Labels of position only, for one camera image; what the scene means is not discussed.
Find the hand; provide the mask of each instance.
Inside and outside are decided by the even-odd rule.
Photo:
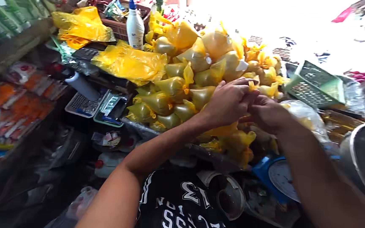
[[[236,122],[240,117],[247,114],[248,107],[260,94],[259,91],[249,92],[250,81],[257,84],[257,81],[245,77],[229,83],[221,81],[209,103],[194,117],[203,118],[209,129]]]
[[[255,122],[262,130],[278,134],[297,126],[298,122],[280,104],[265,95],[259,95],[248,109],[251,116],[243,117],[239,122]]]

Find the person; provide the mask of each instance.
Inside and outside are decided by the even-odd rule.
[[[255,122],[276,135],[294,187],[316,227],[365,227],[365,200],[341,181],[308,129],[259,91],[249,92],[250,80],[222,81],[202,111],[129,153],[76,227],[230,227],[215,197],[198,177],[189,172],[153,170],[201,133],[239,120]]]

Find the white plastic basket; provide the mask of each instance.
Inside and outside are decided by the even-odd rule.
[[[80,116],[80,117],[85,117],[85,118],[92,118],[94,117],[94,115],[97,113],[99,106],[101,106],[102,101],[104,101],[104,97],[106,97],[106,95],[108,94],[109,90],[106,91],[106,93],[104,94],[104,96],[101,96],[99,99],[99,103],[97,108],[95,109],[95,111],[91,114],[91,116],[89,116],[87,113],[83,114],[80,112],[77,112],[78,108],[81,108],[82,105],[88,100],[85,96],[83,96],[81,93],[77,92],[73,98],[71,99],[71,101],[66,105],[66,107],[64,108],[65,111],[72,113],[74,115]]]

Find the scale dial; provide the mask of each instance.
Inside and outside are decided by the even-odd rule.
[[[300,202],[297,192],[292,185],[292,176],[287,160],[284,159],[274,162],[268,169],[268,177],[280,192]]]

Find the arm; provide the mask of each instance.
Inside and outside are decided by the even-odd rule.
[[[340,180],[312,132],[279,104],[259,97],[251,108],[253,118],[280,141],[295,189],[314,224],[325,228],[365,227],[365,202]]]
[[[249,81],[246,78],[227,84],[222,81],[200,113],[130,152],[99,189],[77,228],[134,227],[143,178],[184,143],[244,116],[248,103],[254,100],[253,93],[248,92]]]

